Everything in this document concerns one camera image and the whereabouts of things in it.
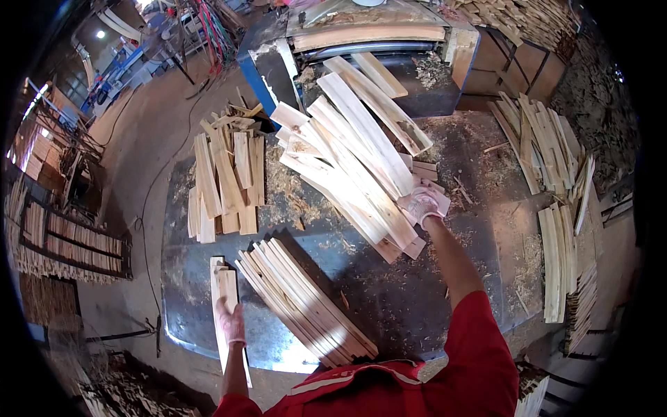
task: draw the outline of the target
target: electrical cable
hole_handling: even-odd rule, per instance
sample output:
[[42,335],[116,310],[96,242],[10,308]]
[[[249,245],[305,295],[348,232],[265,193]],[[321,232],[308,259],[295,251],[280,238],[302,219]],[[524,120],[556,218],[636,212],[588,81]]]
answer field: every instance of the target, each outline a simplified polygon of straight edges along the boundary
[[147,256],[147,252],[146,252],[146,230],[143,227],[143,216],[144,216],[144,213],[146,211],[146,203],[148,202],[148,196],[150,195],[151,190],[153,189],[153,185],[155,185],[155,182],[159,178],[160,174],[162,174],[162,171],[167,167],[167,165],[169,165],[171,160],[181,151],[181,149],[183,149],[183,146],[185,146],[185,144],[187,143],[187,139],[190,137],[190,131],[192,130],[192,120],[191,120],[192,111],[195,109],[195,106],[197,105],[197,103],[199,103],[199,100],[201,100],[201,97],[202,96],[200,95],[199,98],[192,104],[192,107],[190,107],[190,112],[187,115],[187,122],[188,122],[187,123],[187,133],[185,134],[185,139],[183,139],[183,143],[181,143],[181,146],[179,146],[179,148],[173,153],[173,155],[169,159],[167,159],[167,161],[164,163],[164,165],[162,165],[162,168],[160,168],[160,170],[157,172],[157,175],[155,176],[155,178],[153,178],[153,181],[151,182],[151,185],[148,186],[148,191],[146,192],[146,198],[143,199],[143,206],[141,207],[141,216],[137,217],[137,219],[134,222],[135,232],[138,232],[139,229],[141,229],[141,235],[142,235],[142,238],[143,238],[142,239],[143,240],[143,260],[144,260],[145,265],[146,265],[146,274],[148,275],[148,282],[151,286],[151,292],[153,293],[153,299],[155,300],[155,307],[157,308],[157,323],[158,323],[158,325],[156,327],[161,327],[160,326],[160,323],[161,323],[161,312],[160,311],[161,310],[160,310],[160,304],[157,301],[157,296],[155,295],[155,289],[153,288],[153,280],[151,279],[151,272],[150,272],[150,269],[148,268],[148,256]]
[[116,120],[113,121],[113,126],[111,127],[111,133],[109,134],[109,139],[107,140],[107,143],[105,143],[105,144],[103,144],[103,145],[102,145],[101,143],[98,143],[97,141],[95,141],[95,143],[97,143],[97,144],[100,145],[100,146],[106,146],[106,145],[109,145],[109,142],[111,142],[111,138],[113,137],[113,130],[116,128],[116,123],[118,122],[118,119],[121,118],[121,114],[123,114],[123,110],[125,110],[125,108],[126,108],[127,105],[129,104],[129,102],[132,100],[132,97],[134,97],[134,93],[135,93],[135,92],[139,89],[139,87],[141,87],[141,86],[142,86],[142,84],[139,84],[137,87],[134,87],[134,90],[132,90],[132,95],[129,96],[129,99],[127,99],[127,101],[126,101],[125,104],[123,105],[123,108],[122,108],[121,111],[118,113],[118,116],[116,116]]

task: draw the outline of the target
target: metal workbench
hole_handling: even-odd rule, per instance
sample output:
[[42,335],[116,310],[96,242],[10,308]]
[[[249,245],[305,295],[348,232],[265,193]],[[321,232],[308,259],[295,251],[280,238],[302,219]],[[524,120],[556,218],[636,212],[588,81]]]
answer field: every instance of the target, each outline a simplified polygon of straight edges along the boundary
[[[435,146],[419,160],[438,164],[439,183],[452,199],[447,226],[478,269],[494,316],[505,332],[542,310],[544,276],[536,212],[550,203],[531,196],[493,115],[455,112],[417,119]],[[217,358],[210,299],[209,258],[225,256],[233,267],[238,250],[278,237],[331,300],[378,345],[378,360],[444,355],[442,345],[452,315],[444,299],[434,248],[417,260],[402,255],[389,265],[339,217],[321,194],[277,162],[282,149],[267,139],[267,206],[259,209],[259,233],[218,235],[214,244],[187,236],[187,195],[194,185],[194,158],[176,164],[171,175],[162,245],[162,298],[167,337],[183,347]],[[470,205],[454,176],[473,201]],[[305,230],[295,224],[303,222]],[[311,372],[317,361],[272,314],[245,278],[238,275],[244,304],[247,357],[256,368]],[[346,309],[340,292],[350,308]]]

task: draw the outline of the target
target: worker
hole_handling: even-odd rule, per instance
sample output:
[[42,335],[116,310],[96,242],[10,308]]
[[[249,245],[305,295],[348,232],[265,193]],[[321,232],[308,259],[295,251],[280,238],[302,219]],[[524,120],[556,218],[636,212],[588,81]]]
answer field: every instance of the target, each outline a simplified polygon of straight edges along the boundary
[[[518,372],[477,270],[438,213],[431,183],[422,180],[398,203],[428,232],[449,289],[453,314],[444,345],[447,366],[427,382],[417,379],[424,363],[407,360],[316,371],[265,416],[514,415]],[[248,398],[245,381],[243,309],[238,304],[229,312],[224,303],[223,298],[216,302],[215,313],[221,327],[217,331],[222,331],[229,343],[229,356],[222,398],[213,417],[261,416],[257,404]]]

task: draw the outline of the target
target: white work glove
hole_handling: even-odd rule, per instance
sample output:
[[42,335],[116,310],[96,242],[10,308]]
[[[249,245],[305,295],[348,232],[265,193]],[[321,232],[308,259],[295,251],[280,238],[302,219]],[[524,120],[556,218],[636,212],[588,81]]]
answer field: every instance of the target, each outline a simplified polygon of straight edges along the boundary
[[431,181],[427,179],[422,179],[410,195],[399,198],[397,203],[419,222],[422,229],[424,228],[424,219],[428,216],[442,218],[438,213],[436,191],[431,186]]
[[225,302],[227,297],[218,298],[215,303],[215,314],[217,314],[219,328],[216,332],[222,332],[225,335],[227,344],[232,342],[243,342],[245,346],[245,322],[243,321],[243,306],[239,303],[234,307],[234,312],[229,313]]

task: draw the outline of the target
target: red sleeve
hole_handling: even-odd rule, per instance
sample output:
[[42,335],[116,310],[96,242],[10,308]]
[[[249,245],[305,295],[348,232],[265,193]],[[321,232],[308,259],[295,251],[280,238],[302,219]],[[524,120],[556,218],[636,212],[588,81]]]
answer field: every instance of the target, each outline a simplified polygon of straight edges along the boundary
[[261,416],[261,410],[253,400],[239,394],[227,394],[212,417]]
[[425,386],[431,408],[446,406],[468,416],[514,415],[519,373],[484,291],[468,294],[456,306],[445,352],[449,363]]

